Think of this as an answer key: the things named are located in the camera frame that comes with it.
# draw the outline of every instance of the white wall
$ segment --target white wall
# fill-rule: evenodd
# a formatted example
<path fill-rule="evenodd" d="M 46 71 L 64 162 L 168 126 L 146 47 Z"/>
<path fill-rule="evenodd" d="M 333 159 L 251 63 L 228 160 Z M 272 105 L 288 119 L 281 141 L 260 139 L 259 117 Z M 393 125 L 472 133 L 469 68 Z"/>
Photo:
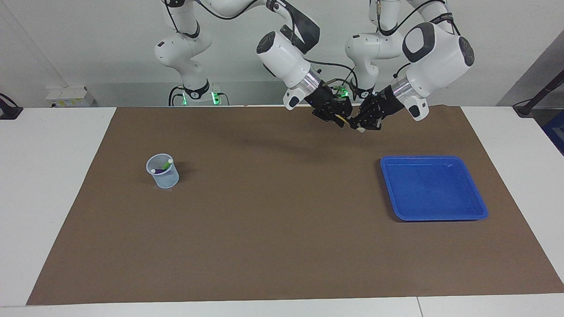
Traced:
<path fill-rule="evenodd" d="M 104 105 L 120 105 L 121 100 L 154 105 L 157 91 L 148 87 L 162 87 L 158 93 L 166 96 L 170 83 L 178 82 L 176 72 L 163 67 L 153 55 L 154 45 L 172 33 L 164 24 L 159 0 L 1 2 L 64 81 L 86 85 Z M 374 31 L 368 21 L 366 0 L 293 3 L 321 27 L 321 41 L 308 53 L 310 59 L 351 65 L 344 53 L 346 38 Z M 451 0 L 450 6 L 461 32 L 474 47 L 477 63 L 447 89 L 437 91 L 432 103 L 497 104 L 564 29 L 561 0 Z M 401 15 L 410 9 L 403 3 Z M 202 27 L 214 34 L 212 47 L 196 58 L 205 66 L 210 80 L 239 82 L 234 84 L 239 87 L 245 87 L 241 82 L 276 81 L 263 69 L 255 47 L 264 34 L 281 27 L 280 17 L 265 8 L 253 9 L 233 21 L 215 19 L 201 8 L 196 12 Z M 19 36 L 4 20 L 0 20 L 0 90 L 26 107 L 44 105 L 44 87 L 53 86 L 57 80 L 38 65 L 34 58 L 37 54 L 26 52 L 25 45 L 18 42 Z M 420 17 L 414 16 L 402 32 L 419 21 Z M 405 58 L 381 62 L 378 87 L 385 87 L 405 62 Z M 346 71 L 332 67 L 323 69 L 327 79 L 346 75 Z M 281 102 L 278 89 L 261 98 L 269 103 Z"/>

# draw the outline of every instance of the mesh pen holder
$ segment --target mesh pen holder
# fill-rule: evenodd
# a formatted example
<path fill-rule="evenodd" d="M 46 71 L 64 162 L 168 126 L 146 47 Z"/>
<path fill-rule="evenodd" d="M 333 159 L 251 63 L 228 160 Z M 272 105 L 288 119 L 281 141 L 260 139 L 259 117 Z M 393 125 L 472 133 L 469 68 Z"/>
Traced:
<path fill-rule="evenodd" d="M 157 186 L 166 190 L 178 183 L 180 175 L 174 166 L 173 158 L 168 154 L 157 154 L 147 161 L 147 172 L 153 176 Z"/>

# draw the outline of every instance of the electrical outlet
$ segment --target electrical outlet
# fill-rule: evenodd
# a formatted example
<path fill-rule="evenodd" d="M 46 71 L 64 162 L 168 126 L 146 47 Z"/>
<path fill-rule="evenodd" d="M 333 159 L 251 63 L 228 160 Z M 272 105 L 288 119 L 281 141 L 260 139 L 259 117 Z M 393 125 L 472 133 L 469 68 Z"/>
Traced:
<path fill-rule="evenodd" d="M 94 97 L 86 87 L 69 87 L 63 89 L 50 89 L 47 98 L 52 107 L 92 107 Z"/>

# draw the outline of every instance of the blue object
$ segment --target blue object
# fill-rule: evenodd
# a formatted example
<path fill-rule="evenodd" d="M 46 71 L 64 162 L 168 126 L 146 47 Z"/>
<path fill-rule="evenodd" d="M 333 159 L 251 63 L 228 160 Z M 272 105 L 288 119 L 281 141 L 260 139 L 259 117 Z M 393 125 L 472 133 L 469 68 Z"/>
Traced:
<path fill-rule="evenodd" d="M 456 156 L 386 156 L 380 164 L 394 212 L 401 220 L 488 217 L 466 165 Z"/>
<path fill-rule="evenodd" d="M 543 126 L 543 130 L 560 152 L 564 153 L 564 111 Z"/>

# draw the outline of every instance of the green pen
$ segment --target green pen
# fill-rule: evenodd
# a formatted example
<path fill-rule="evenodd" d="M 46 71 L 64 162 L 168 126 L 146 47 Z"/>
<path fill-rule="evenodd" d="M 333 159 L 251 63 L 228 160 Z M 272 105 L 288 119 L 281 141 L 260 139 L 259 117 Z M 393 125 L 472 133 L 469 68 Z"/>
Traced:
<path fill-rule="evenodd" d="M 162 169 L 164 170 L 168 170 L 169 167 L 173 164 L 173 159 L 169 158 L 169 161 L 167 163 L 165 163 L 165 165 L 162 166 Z"/>

